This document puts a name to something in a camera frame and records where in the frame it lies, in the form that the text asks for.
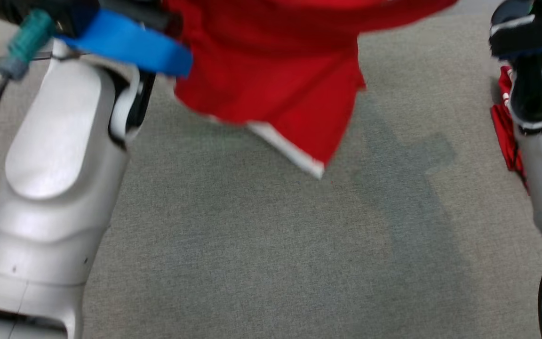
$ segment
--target cable connector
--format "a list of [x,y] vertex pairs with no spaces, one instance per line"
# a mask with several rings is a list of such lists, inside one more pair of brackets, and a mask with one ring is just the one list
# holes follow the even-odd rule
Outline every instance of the cable connector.
[[0,64],[4,77],[19,81],[28,73],[33,58],[56,32],[56,23],[42,9],[33,9],[8,44],[8,56]]

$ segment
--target red shirt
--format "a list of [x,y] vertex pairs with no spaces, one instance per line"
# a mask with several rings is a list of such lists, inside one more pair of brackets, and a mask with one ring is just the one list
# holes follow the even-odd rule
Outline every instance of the red shirt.
[[327,164],[365,86],[359,34],[410,24],[455,2],[166,0],[183,14],[183,41],[194,55],[176,95],[224,122],[267,122]]

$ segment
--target white stripe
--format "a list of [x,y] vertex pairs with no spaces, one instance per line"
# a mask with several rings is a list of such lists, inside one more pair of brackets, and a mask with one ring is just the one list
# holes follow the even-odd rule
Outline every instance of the white stripe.
[[303,171],[315,178],[322,178],[323,172],[325,172],[325,165],[284,138],[271,124],[267,122],[250,122],[248,123],[248,128],[277,148]]
[[491,36],[493,36],[495,33],[497,33],[499,30],[508,29],[508,28],[515,28],[518,26],[527,25],[531,22],[533,22],[535,19],[535,15],[527,15],[523,17],[519,17],[518,19],[510,20],[503,22],[503,24],[498,24],[491,26]]

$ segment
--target red cloth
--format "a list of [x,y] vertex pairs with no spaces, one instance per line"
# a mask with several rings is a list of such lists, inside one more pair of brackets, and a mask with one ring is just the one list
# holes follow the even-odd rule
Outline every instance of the red cloth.
[[526,171],[522,163],[521,151],[518,149],[516,138],[514,137],[514,122],[511,119],[510,110],[507,103],[510,100],[510,92],[512,88],[512,82],[510,77],[511,68],[509,66],[501,67],[501,77],[499,78],[499,88],[501,88],[501,95],[503,103],[494,105],[491,110],[491,116],[495,126],[495,132],[497,132],[497,139],[499,140],[499,146],[507,168],[518,173],[526,189]]
[[359,34],[410,24],[456,0],[165,2],[183,14],[194,55],[176,96],[224,122],[268,122],[327,164],[365,87]]

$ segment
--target blue tape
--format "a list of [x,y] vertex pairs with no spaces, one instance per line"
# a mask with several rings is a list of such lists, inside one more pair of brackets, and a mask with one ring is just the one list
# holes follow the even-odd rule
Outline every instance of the blue tape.
[[99,11],[81,37],[59,38],[69,47],[134,64],[152,73],[187,77],[193,64],[189,50],[172,38],[105,9]]

